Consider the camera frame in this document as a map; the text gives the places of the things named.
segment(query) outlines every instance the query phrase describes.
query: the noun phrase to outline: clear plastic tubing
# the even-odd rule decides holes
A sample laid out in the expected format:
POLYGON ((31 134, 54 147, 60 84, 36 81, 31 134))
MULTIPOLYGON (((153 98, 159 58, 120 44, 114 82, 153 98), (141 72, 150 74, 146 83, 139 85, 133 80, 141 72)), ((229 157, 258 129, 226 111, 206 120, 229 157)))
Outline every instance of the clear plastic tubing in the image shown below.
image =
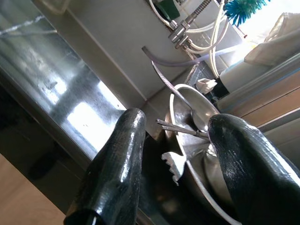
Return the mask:
MULTIPOLYGON (((222 49, 222 50, 219 50, 216 52, 216 56, 218 55, 223 55, 223 54, 226 54, 226 53, 230 53, 230 52, 234 52, 236 51, 239 47, 241 47, 241 45, 235 45, 235 46, 232 46, 232 47, 229 47, 229 48, 225 48, 225 49, 222 49)), ((189 66, 193 66, 199 62, 202 62, 202 61, 205 61, 207 59, 209 59, 209 55, 206 54, 204 56, 201 56, 200 58, 198 59, 195 59, 195 60, 191 60, 191 61, 185 61, 185 62, 170 62, 170 61, 166 61, 166 60, 163 60, 163 59, 159 59, 157 58, 155 55, 153 55, 148 49, 146 46, 144 46, 142 48, 142 50, 144 51, 144 53, 148 56, 148 58, 159 64, 159 65, 162 65, 162 66, 166 66, 166 67, 189 67, 189 66)))

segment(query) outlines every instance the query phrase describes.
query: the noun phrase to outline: blue scrub brush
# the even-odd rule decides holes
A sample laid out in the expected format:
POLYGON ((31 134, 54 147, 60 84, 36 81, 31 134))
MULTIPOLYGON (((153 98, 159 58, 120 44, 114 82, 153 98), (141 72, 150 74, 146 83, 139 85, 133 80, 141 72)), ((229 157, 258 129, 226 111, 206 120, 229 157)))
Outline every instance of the blue scrub brush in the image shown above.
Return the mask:
POLYGON ((266 5, 265 0, 233 0, 224 5, 224 11, 228 19, 233 19, 233 24, 237 22, 237 26, 239 26, 266 5))

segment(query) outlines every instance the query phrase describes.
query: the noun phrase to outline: green object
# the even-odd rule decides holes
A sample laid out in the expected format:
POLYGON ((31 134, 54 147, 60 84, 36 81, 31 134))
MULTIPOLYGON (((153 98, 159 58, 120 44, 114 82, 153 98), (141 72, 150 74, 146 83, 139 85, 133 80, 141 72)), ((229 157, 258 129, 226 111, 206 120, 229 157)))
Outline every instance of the green object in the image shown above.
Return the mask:
POLYGON ((162 0, 154 4, 166 20, 174 20, 180 16, 173 0, 162 0))

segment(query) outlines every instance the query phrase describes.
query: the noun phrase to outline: metal tongs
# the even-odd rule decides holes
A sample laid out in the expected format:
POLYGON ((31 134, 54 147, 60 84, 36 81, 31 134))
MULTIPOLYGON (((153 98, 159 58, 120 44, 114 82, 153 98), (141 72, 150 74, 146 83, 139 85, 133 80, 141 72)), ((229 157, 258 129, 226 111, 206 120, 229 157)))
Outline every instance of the metal tongs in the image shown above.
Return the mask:
POLYGON ((162 125, 163 130, 168 130, 168 131, 173 131, 173 132, 181 132, 181 133, 184 133, 184 134, 189 134, 189 135, 199 137, 199 138, 202 138, 202 139, 205 139, 205 140, 209 141, 208 134, 204 131, 188 130, 188 129, 185 129, 183 127, 176 126, 172 123, 168 123, 168 122, 166 122, 164 120, 160 120, 160 119, 156 119, 156 123, 162 125))

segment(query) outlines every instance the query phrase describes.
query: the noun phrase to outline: wooden surface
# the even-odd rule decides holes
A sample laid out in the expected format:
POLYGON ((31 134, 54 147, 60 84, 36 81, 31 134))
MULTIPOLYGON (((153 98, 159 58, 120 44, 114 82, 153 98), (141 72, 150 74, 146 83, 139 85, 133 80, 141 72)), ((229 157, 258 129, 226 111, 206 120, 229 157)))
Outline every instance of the wooden surface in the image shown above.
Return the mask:
POLYGON ((62 225, 65 215, 0 155, 0 224, 62 225))

